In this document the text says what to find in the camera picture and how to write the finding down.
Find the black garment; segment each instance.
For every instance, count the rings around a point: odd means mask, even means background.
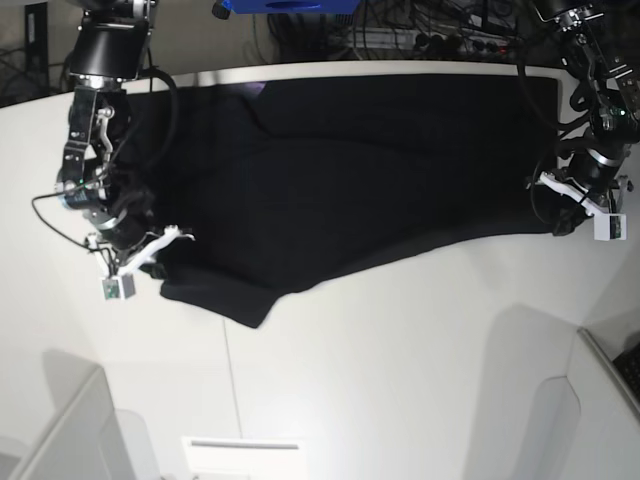
[[[555,118],[557,82],[531,85]],[[163,102],[151,105],[143,151],[166,128]],[[324,280],[472,238],[546,232],[524,185],[554,138],[515,77],[181,90],[179,132],[152,182],[160,219],[197,241],[161,253],[161,294],[255,328],[279,297]]]

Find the wire bundle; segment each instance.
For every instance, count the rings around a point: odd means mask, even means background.
[[[16,57],[19,55],[24,55],[23,48],[0,49],[0,107],[60,93],[59,89],[42,85],[37,78],[34,78],[32,72],[23,67],[24,62],[17,61]],[[49,68],[57,66],[62,66],[62,63],[51,64]]]
[[[504,61],[507,54],[515,50],[522,37],[518,24],[511,25],[507,19],[514,13],[513,0],[492,0],[491,7],[482,3],[462,6],[454,0],[364,0],[356,12],[351,33],[354,54],[362,60],[376,59],[438,59],[438,60],[490,60]],[[472,15],[487,17],[491,15],[495,22],[477,26]],[[362,48],[356,47],[358,26],[362,29]],[[390,28],[395,36],[396,48],[372,49],[367,43],[367,27]],[[413,51],[401,49],[398,44],[398,32],[417,30]],[[473,41],[475,32],[490,34],[502,39],[503,46],[489,45],[485,51],[484,42]]]

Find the black cable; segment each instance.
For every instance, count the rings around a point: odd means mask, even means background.
[[[24,48],[14,48],[12,50],[3,49],[2,52],[0,52],[0,57],[6,57],[7,55],[12,55],[17,52],[24,52]]]
[[[264,56],[262,55],[262,52],[260,51],[260,44],[258,43],[258,30],[256,27],[255,13],[252,15],[251,22],[252,22],[252,29],[253,29],[253,43],[256,47],[256,55],[258,55],[258,59],[260,60],[260,62],[262,62],[262,65],[269,65],[269,62],[265,60]]]
[[[152,67],[146,70],[144,74],[148,74],[151,77],[155,77],[167,85],[167,87],[169,88],[169,96],[170,96],[170,102],[171,102],[171,105],[170,105],[171,116],[169,118],[169,127],[167,129],[167,134],[164,137],[164,142],[162,143],[160,150],[158,150],[158,152],[155,153],[151,157],[151,159],[145,163],[145,168],[151,169],[154,166],[156,166],[158,162],[160,162],[160,160],[162,160],[162,158],[167,154],[167,152],[169,151],[169,148],[171,148],[171,145],[173,144],[173,140],[176,136],[176,132],[178,131],[178,117],[179,117],[178,109],[180,108],[180,105],[178,101],[178,87],[176,85],[176,82],[171,77],[171,75],[169,75],[168,73],[156,67]]]
[[[369,49],[367,48],[367,10],[369,8],[369,0],[364,0],[364,8],[362,9],[362,45],[364,46],[364,53],[367,56],[367,60],[371,60]]]
[[[68,236],[66,233],[61,232],[60,230],[58,230],[56,227],[54,227],[53,225],[51,225],[47,220],[45,220],[45,218],[40,214],[40,211],[38,210],[38,207],[36,207],[36,202],[40,201],[40,200],[44,200],[46,198],[53,198],[53,197],[61,197],[63,195],[66,195],[69,192],[56,192],[56,193],[48,193],[46,195],[38,195],[36,197],[33,197],[31,199],[31,208],[33,208],[33,211],[35,212],[36,216],[38,217],[38,219],[44,223],[47,227],[49,227],[52,231],[54,231],[55,233],[57,233],[58,235],[60,235],[62,238],[64,238],[65,240],[67,240],[70,243],[73,243],[74,245],[83,248],[89,252],[95,252],[96,250],[89,248],[87,245],[78,242],[77,240],[74,240],[73,238],[71,238],[70,236]]]
[[[542,110],[536,103],[535,99],[533,98],[533,95],[531,94],[531,90],[529,89],[529,85],[527,85],[527,74],[526,74],[527,52],[528,52],[528,47],[524,46],[520,52],[519,58],[516,63],[517,69],[518,69],[518,81],[520,82],[520,89],[522,90],[522,93],[524,94],[527,100],[527,103],[529,104],[529,107],[536,114],[540,122],[542,122],[552,130],[562,131],[562,132],[571,132],[576,128],[587,123],[590,117],[589,111],[587,111],[585,114],[583,114],[582,116],[578,117],[577,119],[569,123],[562,123],[557,120],[552,120],[550,118],[547,118],[547,116],[542,112]]]

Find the cable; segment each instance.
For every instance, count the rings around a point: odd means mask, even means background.
[[[518,69],[518,81],[520,82],[520,89],[522,90],[522,93],[524,94],[529,104],[529,107],[536,114],[540,122],[542,122],[552,130],[556,130],[556,131],[559,130],[562,132],[571,132],[576,128],[587,123],[590,117],[589,111],[587,111],[585,114],[583,114],[582,116],[578,117],[577,119],[569,123],[562,123],[557,120],[552,120],[550,118],[547,118],[546,115],[542,112],[542,110],[536,103],[535,99],[533,98],[533,95],[531,94],[531,90],[529,90],[529,86],[527,85],[526,66],[527,66],[528,49],[529,49],[528,46],[526,45],[523,46],[522,51],[520,52],[518,61],[516,63],[517,69]]]
[[[263,65],[269,65],[269,62],[265,60],[264,56],[262,55],[262,52],[260,51],[260,44],[258,43],[258,29],[256,27],[255,13],[251,16],[251,22],[253,24],[253,43],[256,47],[256,54],[258,55],[258,59],[260,60],[260,62],[262,62]]]
[[[176,85],[176,82],[171,77],[171,75],[169,75],[168,73],[156,67],[152,67],[148,70],[145,70],[145,73],[151,76],[151,84],[153,84],[153,77],[155,77],[167,85],[167,87],[169,88],[169,95],[170,95],[170,101],[171,101],[171,105],[170,105],[171,114],[169,118],[169,127],[167,129],[167,134],[164,137],[164,142],[162,143],[160,150],[158,150],[158,152],[155,153],[148,162],[146,162],[145,169],[148,170],[156,166],[157,163],[160,160],[162,160],[162,158],[167,154],[167,152],[169,151],[169,148],[171,148],[171,145],[173,144],[173,139],[175,138],[176,132],[178,131],[178,117],[179,117],[178,110],[180,108],[180,105],[178,100],[178,87]]]
[[[369,49],[367,48],[367,10],[369,9],[369,0],[364,0],[364,9],[362,12],[362,45],[367,60],[371,60]]]

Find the black fabric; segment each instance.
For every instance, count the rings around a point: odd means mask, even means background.
[[[554,117],[557,82],[531,86]],[[167,121],[166,94],[148,104],[142,154]],[[161,294],[255,328],[279,297],[331,278],[473,238],[547,232],[524,185],[554,136],[515,77],[181,90],[176,141],[148,180],[160,220],[197,241],[161,253]]]

